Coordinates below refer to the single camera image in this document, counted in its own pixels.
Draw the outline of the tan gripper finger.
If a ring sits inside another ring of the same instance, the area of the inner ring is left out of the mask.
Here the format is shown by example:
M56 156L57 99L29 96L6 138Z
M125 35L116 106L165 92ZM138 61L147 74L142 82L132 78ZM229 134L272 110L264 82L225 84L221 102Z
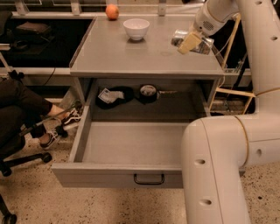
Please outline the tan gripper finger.
M184 37L184 40L178 47L178 51L182 54L189 53L193 48L198 46L201 41L201 36L197 32L191 31Z

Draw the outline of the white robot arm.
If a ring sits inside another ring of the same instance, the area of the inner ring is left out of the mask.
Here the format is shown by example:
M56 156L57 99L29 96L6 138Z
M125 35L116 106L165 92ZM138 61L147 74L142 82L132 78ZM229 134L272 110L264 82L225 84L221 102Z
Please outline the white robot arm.
M239 170L279 159L280 27L271 0L207 0L190 27L211 36L235 13L243 35L255 112L200 118L185 129L181 165L187 224L250 224Z

